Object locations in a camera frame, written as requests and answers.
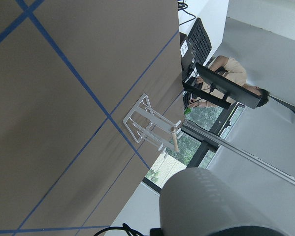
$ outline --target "black hair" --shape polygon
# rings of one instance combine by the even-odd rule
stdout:
[[[261,99],[260,99],[259,103],[257,104],[257,107],[261,107],[269,101],[268,96],[269,96],[270,92],[265,89],[262,89],[262,88],[259,88],[258,91],[261,93]]]

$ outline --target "white desk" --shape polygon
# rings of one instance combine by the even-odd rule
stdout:
[[[212,50],[204,63],[206,64],[222,43],[229,0],[185,0],[185,3],[188,5],[187,12],[201,18],[210,38]],[[192,16],[179,11],[180,24],[189,19]],[[179,31],[188,35],[194,22],[195,19],[181,25]]]

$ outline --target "glass pane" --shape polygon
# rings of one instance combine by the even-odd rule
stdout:
[[[240,106],[237,107],[236,111],[234,112],[234,115],[230,118],[231,126],[228,126],[222,131],[222,134],[221,134],[222,139],[225,139],[227,137],[228,133],[230,132],[231,128],[235,125],[236,121],[238,120],[243,110],[244,110],[244,107],[240,107]]]
[[[166,157],[160,154],[145,177],[162,188],[171,176],[187,167],[200,145],[200,141],[184,134],[178,139],[179,152],[167,149]]]
[[[203,160],[201,161],[199,167],[206,169],[208,164],[210,164],[211,160],[213,159],[215,153],[212,151],[208,151]]]
[[[191,112],[186,114],[186,119],[195,122],[205,130],[210,130],[222,111],[221,107],[191,108]]]

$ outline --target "window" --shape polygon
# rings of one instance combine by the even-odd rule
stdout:
[[[195,108],[186,114],[186,118],[197,126],[225,138],[243,110],[244,106],[240,103],[231,105],[228,110],[220,107]],[[178,139],[179,152],[167,150],[167,157],[161,154],[143,180],[157,192],[160,192],[166,181],[178,171],[190,167],[207,168],[219,147],[218,143],[190,127],[183,125],[182,131],[184,135]]]

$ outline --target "white label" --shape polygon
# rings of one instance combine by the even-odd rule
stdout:
[[[187,41],[185,40],[180,48],[182,57],[186,54],[187,50],[188,50],[188,44],[187,44]]]

